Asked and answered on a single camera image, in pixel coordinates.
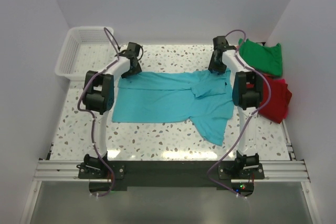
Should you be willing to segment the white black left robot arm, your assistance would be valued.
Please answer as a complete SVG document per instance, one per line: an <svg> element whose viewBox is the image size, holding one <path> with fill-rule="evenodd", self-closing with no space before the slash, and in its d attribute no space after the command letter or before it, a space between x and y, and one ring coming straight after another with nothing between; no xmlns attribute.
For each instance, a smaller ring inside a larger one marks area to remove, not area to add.
<svg viewBox="0 0 336 224"><path fill-rule="evenodd" d="M109 165L106 163L106 126L114 104L114 83L119 78L133 76L142 71L139 60L143 53L141 45L129 42L127 48L117 53L107 66L86 73L78 110L88 112L92 116L90 136L94 154L89 154L88 157L96 159L91 164L90 171L97 178L105 177L109 171Z"/></svg>

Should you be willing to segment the turquoise t shirt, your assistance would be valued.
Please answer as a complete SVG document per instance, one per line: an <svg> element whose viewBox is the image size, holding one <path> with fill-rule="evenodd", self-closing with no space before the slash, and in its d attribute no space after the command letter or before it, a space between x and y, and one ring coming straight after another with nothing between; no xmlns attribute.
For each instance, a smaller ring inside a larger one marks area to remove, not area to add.
<svg viewBox="0 0 336 224"><path fill-rule="evenodd" d="M234 104L230 69L185 73L141 72L120 79L112 121L176 123L191 120L202 138L221 146Z"/></svg>

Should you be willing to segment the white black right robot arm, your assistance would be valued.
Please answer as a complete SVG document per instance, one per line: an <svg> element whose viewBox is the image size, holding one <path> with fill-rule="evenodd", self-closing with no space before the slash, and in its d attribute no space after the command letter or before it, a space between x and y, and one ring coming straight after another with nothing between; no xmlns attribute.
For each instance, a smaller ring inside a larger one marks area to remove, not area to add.
<svg viewBox="0 0 336 224"><path fill-rule="evenodd" d="M246 178L260 169L256 121L263 100L264 78L242 60L237 47L229 45L225 36L217 36L213 38L213 53L208 70L223 74L227 69L234 75L232 99L238 109L240 131L234 144L238 147L235 160L221 163L219 167L231 177Z"/></svg>

